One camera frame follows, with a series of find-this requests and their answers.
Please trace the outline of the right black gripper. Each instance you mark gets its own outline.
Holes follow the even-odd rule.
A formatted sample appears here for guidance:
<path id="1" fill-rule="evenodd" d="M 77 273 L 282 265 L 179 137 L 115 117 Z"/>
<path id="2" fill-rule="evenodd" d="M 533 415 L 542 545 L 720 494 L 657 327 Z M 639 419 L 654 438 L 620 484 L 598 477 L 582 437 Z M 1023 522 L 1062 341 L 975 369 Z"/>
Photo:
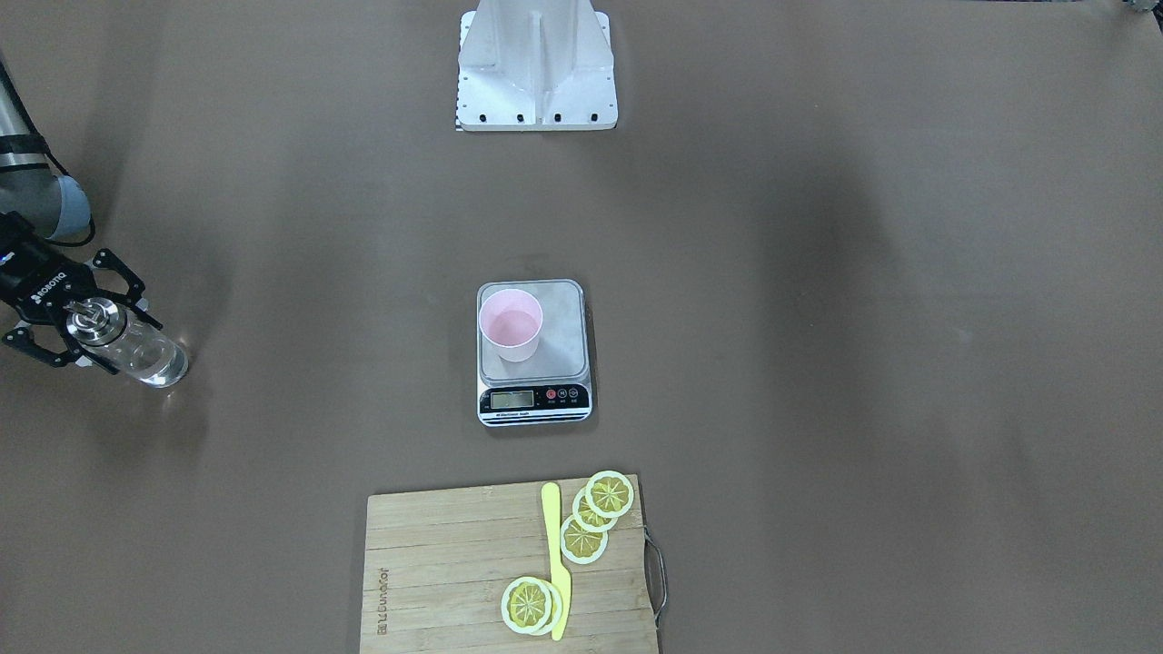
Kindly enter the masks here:
<path id="1" fill-rule="evenodd" d="M 95 272 L 112 272 L 124 282 L 127 290 L 116 292 L 95 284 Z M 116 253 L 100 249 L 90 261 L 90 268 L 58 253 L 35 233 L 33 223 L 17 213 L 1 215 L 1 298 L 16 311 L 26 324 L 17 324 L 5 332 L 3 346 L 13 351 L 51 367 L 63 369 L 69 365 L 97 367 L 109 375 L 117 375 L 119 368 L 95 353 L 66 337 L 60 351 L 42 346 L 35 335 L 33 324 L 51 326 L 65 332 L 67 303 L 83 303 L 99 297 L 124 306 L 141 322 L 163 330 L 160 324 L 148 311 L 143 297 L 145 284 L 124 264 Z"/>

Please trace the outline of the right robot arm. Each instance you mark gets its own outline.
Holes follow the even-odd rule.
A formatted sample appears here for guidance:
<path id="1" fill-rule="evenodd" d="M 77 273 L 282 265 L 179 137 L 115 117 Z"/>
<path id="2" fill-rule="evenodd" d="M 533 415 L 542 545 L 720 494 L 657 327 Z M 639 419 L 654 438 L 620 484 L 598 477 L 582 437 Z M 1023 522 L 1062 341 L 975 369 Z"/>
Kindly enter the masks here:
<path id="1" fill-rule="evenodd" d="M 26 111 L 7 70 L 1 136 L 1 297 L 17 314 L 3 344 L 49 367 L 124 372 L 154 388 L 186 372 L 185 353 L 148 311 L 144 282 L 116 253 L 65 250 L 95 237 L 88 198 Z"/>

